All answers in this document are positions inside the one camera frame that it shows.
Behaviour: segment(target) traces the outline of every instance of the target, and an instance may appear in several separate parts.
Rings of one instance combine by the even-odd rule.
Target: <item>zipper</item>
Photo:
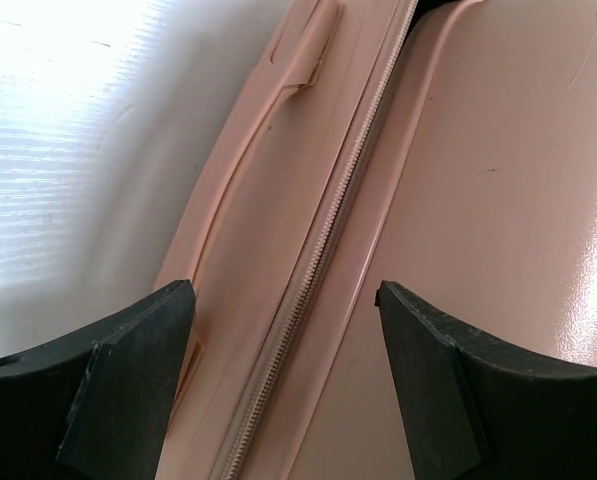
[[[289,352],[295,343],[303,320],[326,272],[327,262],[335,251],[336,240],[344,227],[345,211],[355,197],[358,180],[362,179],[363,153],[367,139],[385,96],[389,80],[394,73],[400,52],[418,1],[412,0],[398,30],[396,42],[389,55],[369,109],[354,140],[350,157],[346,160],[333,200],[328,204],[324,222],[312,228],[305,245],[315,246],[303,250],[298,258],[280,306],[272,321],[269,334],[247,383],[234,415],[232,429],[223,443],[214,464],[211,480],[237,480],[246,456],[271,399]]]

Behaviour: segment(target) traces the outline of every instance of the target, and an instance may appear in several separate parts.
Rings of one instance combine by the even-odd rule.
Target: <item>scuff mark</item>
[[[474,174],[474,175],[482,175],[482,174],[485,174],[485,173],[496,173],[496,172],[499,172],[499,171],[500,171],[499,168],[488,168],[486,170],[478,170],[476,172],[472,172],[472,174]]]
[[[129,116],[129,114],[134,110],[134,106],[133,105],[127,105],[125,108],[122,109],[122,111],[118,114],[118,116],[116,117],[116,119],[114,120],[114,123],[120,123],[122,122],[125,118],[127,118]]]
[[[3,25],[11,25],[13,27],[22,27],[22,23],[12,22],[9,20],[3,20],[1,18],[0,18],[0,23],[2,23]]]
[[[587,51],[585,52],[585,57],[582,59],[582,63],[580,64],[580,66],[576,70],[576,73],[574,74],[573,78],[569,82],[567,91],[571,90],[571,88],[576,83],[576,80],[578,80],[578,77],[580,76],[583,69],[585,68],[585,65],[587,65],[587,61],[589,60],[589,57],[591,56],[591,49],[594,46],[594,41],[596,40],[596,36],[597,36],[597,12],[596,12],[596,28],[594,29],[594,33],[591,34],[591,37],[589,37],[589,44],[587,45]]]

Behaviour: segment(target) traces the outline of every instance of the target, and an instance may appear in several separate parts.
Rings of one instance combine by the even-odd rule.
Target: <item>white wall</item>
[[[289,0],[0,0],[0,356],[147,294]]]

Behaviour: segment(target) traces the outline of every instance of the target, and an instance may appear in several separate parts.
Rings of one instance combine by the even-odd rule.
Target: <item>pink suitcase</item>
[[[295,0],[156,287],[0,359],[0,478],[597,479],[597,0]]]
[[[440,478],[410,458],[376,290],[597,367],[597,1],[296,0],[157,285],[178,278],[194,335],[157,478]]]

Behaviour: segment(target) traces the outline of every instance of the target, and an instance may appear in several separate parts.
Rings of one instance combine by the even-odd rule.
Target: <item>suitcase handle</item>
[[[196,277],[214,219],[238,164],[253,153],[261,132],[282,103],[316,82],[339,13],[337,0],[294,2],[245,82],[218,137],[187,204],[158,284],[167,282],[174,272],[176,278],[193,281]]]

